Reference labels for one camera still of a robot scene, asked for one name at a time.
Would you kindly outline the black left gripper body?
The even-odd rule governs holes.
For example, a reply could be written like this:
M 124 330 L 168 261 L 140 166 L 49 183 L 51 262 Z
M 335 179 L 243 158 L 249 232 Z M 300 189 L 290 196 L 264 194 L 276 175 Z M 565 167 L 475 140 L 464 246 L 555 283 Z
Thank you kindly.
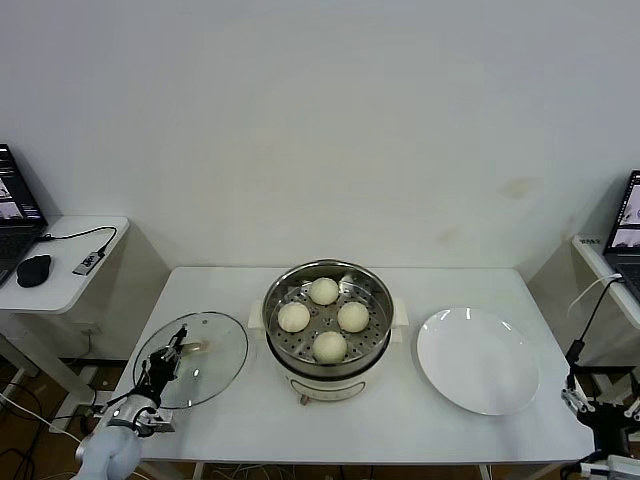
M 141 394 L 148 398 L 160 398 L 166 385 L 176 378 L 178 364 L 179 354 L 172 349 L 152 353 L 141 374 Z

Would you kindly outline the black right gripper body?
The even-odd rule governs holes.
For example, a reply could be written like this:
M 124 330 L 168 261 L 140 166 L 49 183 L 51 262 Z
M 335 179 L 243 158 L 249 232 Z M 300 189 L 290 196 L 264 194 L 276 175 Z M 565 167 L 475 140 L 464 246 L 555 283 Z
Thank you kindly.
M 635 419 L 625 415 L 617 405 L 596 405 L 592 410 L 579 411 L 577 420 L 593 433 L 596 452 L 629 453 L 629 436 L 635 432 Z

